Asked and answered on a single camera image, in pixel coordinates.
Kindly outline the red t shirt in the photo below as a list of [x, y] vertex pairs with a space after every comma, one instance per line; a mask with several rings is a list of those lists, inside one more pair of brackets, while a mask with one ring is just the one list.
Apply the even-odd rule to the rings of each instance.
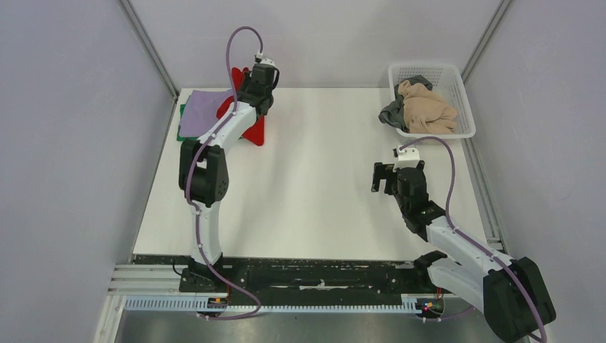
[[[231, 68], [231, 75], [234, 81], [234, 85], [237, 91], [239, 91], [244, 82], [245, 74], [249, 71], [248, 67], [244, 67], [243, 69], [239, 69], [237, 67]], [[228, 96], [223, 103], [217, 109], [216, 117], [221, 119], [229, 109], [230, 105], [233, 102], [233, 96]], [[265, 129], [265, 119], [259, 119], [253, 126], [246, 130], [242, 137], [247, 141], [255, 144], [256, 146], [262, 146], [264, 144], [264, 129]]]

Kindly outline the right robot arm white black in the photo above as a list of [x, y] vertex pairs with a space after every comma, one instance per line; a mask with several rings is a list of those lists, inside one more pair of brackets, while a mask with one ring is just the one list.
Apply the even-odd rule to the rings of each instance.
[[372, 192], [394, 197], [406, 228], [436, 250], [414, 261], [416, 288], [446, 289], [480, 311], [503, 342], [516, 342], [543, 332], [557, 312], [537, 264], [528, 257], [515, 259], [474, 238], [445, 209], [429, 198], [424, 161], [397, 168], [377, 162]]

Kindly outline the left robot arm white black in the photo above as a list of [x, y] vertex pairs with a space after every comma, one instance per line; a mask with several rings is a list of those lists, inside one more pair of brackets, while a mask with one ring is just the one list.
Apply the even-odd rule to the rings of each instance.
[[224, 283], [224, 271], [215, 265], [222, 258], [219, 208], [229, 188], [227, 153], [239, 139], [264, 144], [264, 118], [279, 75], [270, 59], [234, 67], [233, 89], [193, 91], [182, 107], [178, 185], [191, 208], [196, 239], [184, 278], [207, 291]]

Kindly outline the grey t shirt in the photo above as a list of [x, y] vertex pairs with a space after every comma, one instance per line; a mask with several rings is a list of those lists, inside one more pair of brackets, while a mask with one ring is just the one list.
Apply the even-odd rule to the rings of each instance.
[[402, 86], [406, 81], [408, 81], [411, 85], [422, 84], [429, 91], [433, 90], [433, 83], [424, 78], [422, 75], [416, 75], [404, 79], [404, 81], [401, 83], [394, 85], [393, 95], [395, 96], [395, 100], [390, 102], [380, 111], [378, 119], [382, 124], [387, 124], [408, 133], [409, 130], [404, 122], [404, 97], [398, 92], [399, 87]]

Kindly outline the folded purple t shirt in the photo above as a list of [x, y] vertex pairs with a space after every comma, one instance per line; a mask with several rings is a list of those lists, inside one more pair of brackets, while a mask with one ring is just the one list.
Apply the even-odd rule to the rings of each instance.
[[191, 93], [185, 104], [187, 104], [188, 110], [194, 112], [199, 120], [199, 136], [205, 135], [217, 123], [217, 109], [228, 96], [232, 96], [231, 90], [194, 90]]

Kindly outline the beige t shirt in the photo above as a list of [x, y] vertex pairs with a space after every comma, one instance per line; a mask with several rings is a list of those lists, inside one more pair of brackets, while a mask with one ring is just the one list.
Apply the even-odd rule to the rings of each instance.
[[457, 110], [424, 84], [410, 80], [397, 86], [403, 100], [403, 119], [410, 134], [453, 134]]

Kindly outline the folded green t shirt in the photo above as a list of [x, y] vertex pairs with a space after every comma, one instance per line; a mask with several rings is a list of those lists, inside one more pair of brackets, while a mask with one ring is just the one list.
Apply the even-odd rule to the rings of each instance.
[[179, 123], [177, 125], [177, 141], [197, 139], [199, 137], [199, 120], [196, 114], [187, 108], [187, 104], [179, 107]]

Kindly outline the white plastic basket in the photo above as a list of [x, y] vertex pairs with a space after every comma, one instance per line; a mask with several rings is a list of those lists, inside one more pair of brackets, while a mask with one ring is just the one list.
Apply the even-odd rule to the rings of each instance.
[[396, 99], [396, 86], [413, 76], [423, 76], [432, 90], [457, 110], [452, 134], [440, 134], [444, 140], [470, 139], [476, 133], [470, 103], [459, 69], [453, 64], [436, 61], [400, 61], [387, 68], [391, 100]]

